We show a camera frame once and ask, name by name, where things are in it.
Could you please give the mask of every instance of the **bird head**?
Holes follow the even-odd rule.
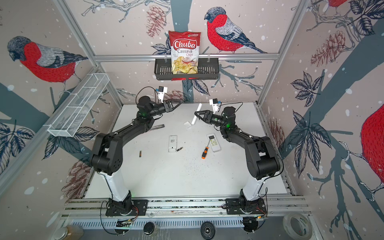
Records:
[[[224,15],[226,14],[224,8],[213,7],[207,11],[207,14],[205,15],[204,19],[212,23],[214,19],[221,14],[224,14]]]
[[[17,59],[20,59],[21,61],[26,60],[24,54],[24,47],[30,42],[31,40],[29,38],[23,36],[14,37],[8,42],[9,56],[12,58],[13,61]]]

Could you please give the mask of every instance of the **air conditioner remote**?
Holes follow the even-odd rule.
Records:
[[[218,152],[221,150],[219,144],[218,144],[218,141],[216,139],[216,136],[214,133],[210,133],[207,135],[208,139],[209,139],[209,145],[211,146],[211,150],[213,152]]]

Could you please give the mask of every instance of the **bird illustration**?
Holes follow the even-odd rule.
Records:
[[[370,115],[361,127],[361,145],[362,154],[356,154],[349,151],[345,142],[344,144],[348,156],[344,159],[349,160],[349,155],[364,159],[374,173],[380,178],[380,185],[371,190],[365,183],[360,182],[372,194],[372,198],[368,199],[371,202],[375,201],[375,193],[384,189],[384,104],[372,115]]]
[[[8,42],[9,56],[13,61],[17,59],[26,66],[36,77],[41,80],[64,84],[65,81],[75,74],[74,70],[79,62],[88,59],[79,54],[63,51],[60,48],[46,47],[32,42],[30,39],[17,36]]]
[[[207,11],[204,17],[207,20],[208,39],[218,48],[218,52],[251,48],[259,53],[266,53],[255,46],[243,33],[240,27],[236,26],[227,16],[224,8],[213,7]]]

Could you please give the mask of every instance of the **white table surface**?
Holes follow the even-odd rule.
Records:
[[[201,120],[187,129],[184,122],[192,122],[197,106],[198,103],[181,104],[173,112],[164,113],[154,123],[164,124],[164,128],[141,134],[123,147],[124,160],[120,170],[132,197],[228,196],[240,193],[250,175],[245,151],[227,142],[213,125]],[[212,110],[212,106],[204,103],[201,110]],[[131,123],[137,111],[136,105],[124,105],[114,131]],[[254,136],[265,136],[253,103],[244,103],[236,112],[236,125]],[[202,159],[202,152],[208,144],[206,135],[210,133],[216,135],[221,151],[208,150],[206,159]],[[170,135],[177,135],[177,148],[183,147],[182,150],[168,152]],[[265,187],[268,187],[269,194],[287,193],[280,176],[268,180],[261,192]],[[105,180],[94,174],[85,198],[108,198],[109,195]]]

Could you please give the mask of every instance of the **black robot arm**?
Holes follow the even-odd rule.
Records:
[[[137,103],[138,112],[132,122],[120,130],[108,134],[99,133],[93,145],[91,165],[97,172],[108,175],[119,170],[122,164],[122,148],[138,135],[149,131],[156,119],[155,115],[171,112],[183,101],[170,100],[155,103],[148,96],[143,96]]]
[[[220,126],[220,132],[225,140],[233,142],[245,149],[247,167],[252,177],[257,180],[265,176],[274,176],[279,171],[280,163],[268,137],[255,137],[243,132],[235,124],[235,108],[226,107],[222,115],[213,114],[210,110],[195,112],[195,115],[205,123]]]

